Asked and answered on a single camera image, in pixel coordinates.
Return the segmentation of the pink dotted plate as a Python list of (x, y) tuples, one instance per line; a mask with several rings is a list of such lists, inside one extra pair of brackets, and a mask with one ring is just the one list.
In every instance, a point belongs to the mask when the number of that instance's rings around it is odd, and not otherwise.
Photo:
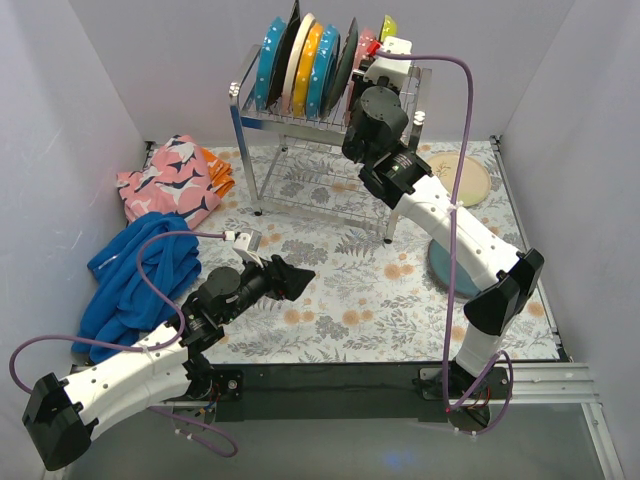
[(368, 58), (368, 49), (370, 45), (376, 40), (376, 34), (371, 28), (365, 27), (360, 32), (351, 71), (358, 69), (360, 63)]

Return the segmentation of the lime green dotted plate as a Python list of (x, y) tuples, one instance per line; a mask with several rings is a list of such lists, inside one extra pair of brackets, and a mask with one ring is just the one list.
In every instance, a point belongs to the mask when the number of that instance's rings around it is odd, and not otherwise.
[(391, 15), (385, 14), (378, 34), (378, 41), (383, 43), (387, 37), (395, 36), (397, 32), (398, 25), (396, 20)]

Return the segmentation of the teal floral plate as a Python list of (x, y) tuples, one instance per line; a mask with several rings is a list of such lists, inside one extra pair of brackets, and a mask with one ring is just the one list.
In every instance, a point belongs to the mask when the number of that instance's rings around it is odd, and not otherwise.
[[(439, 285), (445, 292), (450, 286), (450, 255), (438, 242), (432, 240), (427, 250), (427, 272), (433, 282)], [(459, 264), (456, 264), (456, 276), (454, 285), (454, 295), (456, 298), (470, 299), (478, 294), (480, 290), (473, 283), (467, 271)]]

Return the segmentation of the beige plate with sprig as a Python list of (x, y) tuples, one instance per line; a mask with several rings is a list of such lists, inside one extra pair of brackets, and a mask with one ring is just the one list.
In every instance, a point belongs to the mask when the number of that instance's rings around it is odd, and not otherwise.
[[(426, 162), (432, 173), (438, 177), (448, 191), (453, 191), (455, 175), (459, 163), (458, 152), (437, 153)], [(478, 205), (486, 199), (491, 190), (491, 179), (487, 169), (476, 159), (466, 156), (458, 189), (457, 199), (465, 207)]]

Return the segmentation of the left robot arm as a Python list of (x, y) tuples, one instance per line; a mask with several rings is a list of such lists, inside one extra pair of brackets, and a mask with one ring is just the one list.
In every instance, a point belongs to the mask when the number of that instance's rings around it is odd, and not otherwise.
[(295, 301), (315, 277), (278, 255), (243, 267), (211, 271), (181, 314), (147, 334), (135, 351), (35, 383), (22, 421), (47, 470), (70, 465), (99, 435), (151, 405), (182, 396), (228, 396), (227, 380), (215, 373), (205, 351), (223, 338), (225, 325), (262, 297)]

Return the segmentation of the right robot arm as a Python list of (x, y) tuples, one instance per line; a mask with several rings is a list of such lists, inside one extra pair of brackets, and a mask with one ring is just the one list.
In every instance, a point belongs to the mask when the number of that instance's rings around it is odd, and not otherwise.
[(365, 188), (444, 247), (450, 269), (463, 268), (479, 290), (464, 306), (469, 326), (457, 355), (450, 357), (450, 348), (443, 348), (442, 395), (465, 401), (488, 386), (488, 373), (504, 354), (504, 334), (531, 298), (544, 258), (492, 233), (463, 207), (456, 190), (446, 190), (415, 147), (401, 141), (408, 116), (392, 80), (414, 59), (411, 54), (376, 53), (354, 101), (342, 152), (360, 165)]

